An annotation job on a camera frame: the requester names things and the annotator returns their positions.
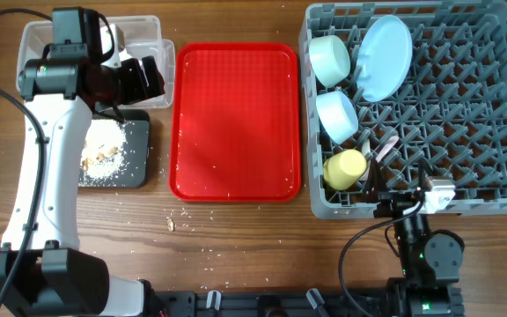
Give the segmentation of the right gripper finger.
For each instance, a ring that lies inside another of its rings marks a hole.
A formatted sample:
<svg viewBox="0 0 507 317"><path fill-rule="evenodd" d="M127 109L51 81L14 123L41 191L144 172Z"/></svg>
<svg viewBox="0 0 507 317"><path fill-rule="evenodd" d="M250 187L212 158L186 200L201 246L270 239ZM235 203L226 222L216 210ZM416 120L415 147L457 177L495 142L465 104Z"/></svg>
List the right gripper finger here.
<svg viewBox="0 0 507 317"><path fill-rule="evenodd" d="M430 181L428 178L433 174L433 171L429 165L429 163L421 158L418 161L418 187L419 191L428 191L430 190Z"/></svg>
<svg viewBox="0 0 507 317"><path fill-rule="evenodd" d="M386 192L386 182L381 172L381 164L373 158L369 167L367 181L364 185L364 202L378 203L379 197Z"/></svg>

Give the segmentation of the yellow plastic cup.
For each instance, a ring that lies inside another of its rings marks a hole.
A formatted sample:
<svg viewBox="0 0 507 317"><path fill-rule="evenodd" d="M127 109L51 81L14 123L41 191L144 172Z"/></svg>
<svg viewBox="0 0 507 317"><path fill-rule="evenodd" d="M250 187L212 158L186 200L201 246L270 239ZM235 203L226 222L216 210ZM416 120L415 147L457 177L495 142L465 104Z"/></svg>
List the yellow plastic cup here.
<svg viewBox="0 0 507 317"><path fill-rule="evenodd" d="M323 165L323 178L330 188L344 190L358 181L367 169L362 152L346 150L327 159Z"/></svg>

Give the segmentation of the white plastic spoon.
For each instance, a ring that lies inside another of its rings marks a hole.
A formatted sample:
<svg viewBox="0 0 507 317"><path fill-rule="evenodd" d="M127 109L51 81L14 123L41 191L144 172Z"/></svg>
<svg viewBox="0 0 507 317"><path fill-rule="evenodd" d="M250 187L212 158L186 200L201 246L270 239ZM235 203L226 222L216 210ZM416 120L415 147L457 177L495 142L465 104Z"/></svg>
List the white plastic spoon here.
<svg viewBox="0 0 507 317"><path fill-rule="evenodd" d="M372 159L371 143L370 143L369 139L364 141L364 143L362 145L361 152L366 159L366 169L365 169L364 173L361 175L361 177L359 178L359 180L366 181L368 178L369 169L370 169L370 165L371 165L371 159Z"/></svg>

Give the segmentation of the white plastic fork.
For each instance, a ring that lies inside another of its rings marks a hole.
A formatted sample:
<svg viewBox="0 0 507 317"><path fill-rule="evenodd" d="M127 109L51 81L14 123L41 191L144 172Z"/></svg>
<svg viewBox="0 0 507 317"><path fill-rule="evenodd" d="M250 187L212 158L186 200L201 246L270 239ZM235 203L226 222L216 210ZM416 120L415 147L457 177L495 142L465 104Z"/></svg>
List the white plastic fork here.
<svg viewBox="0 0 507 317"><path fill-rule="evenodd" d="M380 162L389 153L389 151L398 143L399 140L400 138L398 136L391 136L378 152L376 160Z"/></svg>

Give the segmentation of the food scraps and rice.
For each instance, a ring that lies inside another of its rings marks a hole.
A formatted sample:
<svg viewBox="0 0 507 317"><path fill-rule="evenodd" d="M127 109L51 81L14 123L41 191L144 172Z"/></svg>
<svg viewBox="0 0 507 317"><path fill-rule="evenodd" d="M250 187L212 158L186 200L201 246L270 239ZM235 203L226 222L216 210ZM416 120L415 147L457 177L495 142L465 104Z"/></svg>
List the food scraps and rice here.
<svg viewBox="0 0 507 317"><path fill-rule="evenodd" d="M122 154L127 139L122 128L114 120L92 121L81 154L83 181L112 179L125 165Z"/></svg>

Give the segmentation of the light blue bowl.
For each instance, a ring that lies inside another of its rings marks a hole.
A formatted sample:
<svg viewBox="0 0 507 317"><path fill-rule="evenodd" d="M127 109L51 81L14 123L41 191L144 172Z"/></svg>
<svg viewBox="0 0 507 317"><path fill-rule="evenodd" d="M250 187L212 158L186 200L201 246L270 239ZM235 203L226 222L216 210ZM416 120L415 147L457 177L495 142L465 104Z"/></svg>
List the light blue bowl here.
<svg viewBox="0 0 507 317"><path fill-rule="evenodd" d="M316 109L323 128L336 144L342 144L358 131L356 110L341 91L318 95Z"/></svg>

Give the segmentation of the light blue plate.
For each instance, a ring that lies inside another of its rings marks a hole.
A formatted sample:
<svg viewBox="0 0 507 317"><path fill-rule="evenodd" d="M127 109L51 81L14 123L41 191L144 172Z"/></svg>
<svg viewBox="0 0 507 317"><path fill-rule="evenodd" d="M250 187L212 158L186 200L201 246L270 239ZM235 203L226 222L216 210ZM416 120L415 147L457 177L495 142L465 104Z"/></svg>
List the light blue plate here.
<svg viewBox="0 0 507 317"><path fill-rule="evenodd" d="M406 78L413 55L407 25L394 15L379 18L368 30L356 59L357 88L362 97L378 102L393 95Z"/></svg>

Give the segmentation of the mint green bowl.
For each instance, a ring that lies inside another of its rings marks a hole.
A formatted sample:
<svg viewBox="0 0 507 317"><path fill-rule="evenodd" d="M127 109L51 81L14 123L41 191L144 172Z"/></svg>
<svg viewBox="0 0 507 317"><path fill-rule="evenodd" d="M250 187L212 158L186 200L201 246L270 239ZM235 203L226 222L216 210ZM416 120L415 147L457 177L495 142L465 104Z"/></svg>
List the mint green bowl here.
<svg viewBox="0 0 507 317"><path fill-rule="evenodd" d="M325 87L339 84L350 73L349 52L336 35L312 39L309 43L309 59L316 78Z"/></svg>

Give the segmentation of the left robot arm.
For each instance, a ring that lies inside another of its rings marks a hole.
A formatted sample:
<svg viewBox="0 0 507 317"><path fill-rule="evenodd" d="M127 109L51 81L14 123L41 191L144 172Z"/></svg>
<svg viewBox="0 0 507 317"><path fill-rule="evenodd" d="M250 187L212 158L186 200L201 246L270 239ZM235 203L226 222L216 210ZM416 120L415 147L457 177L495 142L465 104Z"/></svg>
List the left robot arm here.
<svg viewBox="0 0 507 317"><path fill-rule="evenodd" d="M166 316L146 280L112 276L82 253L77 191L85 137L96 113L121 119L120 106L164 93L154 59L111 67L101 13L56 8L53 40L19 74L13 103L26 118L18 193L0 246L0 310L16 316Z"/></svg>

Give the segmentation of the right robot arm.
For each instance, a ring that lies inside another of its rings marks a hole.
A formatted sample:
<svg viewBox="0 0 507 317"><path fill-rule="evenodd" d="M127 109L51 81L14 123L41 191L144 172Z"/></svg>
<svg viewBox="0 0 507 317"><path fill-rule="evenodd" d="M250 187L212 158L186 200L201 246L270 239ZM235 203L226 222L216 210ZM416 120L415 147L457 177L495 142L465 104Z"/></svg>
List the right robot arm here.
<svg viewBox="0 0 507 317"><path fill-rule="evenodd" d="M453 181L436 176L421 161L412 193L390 192L381 165L373 159L364 192L378 203L376 217L389 217L396 238L402 277L387 280L381 299L384 316L463 316L459 281L464 240L445 229L431 230L428 216L445 209L455 196Z"/></svg>

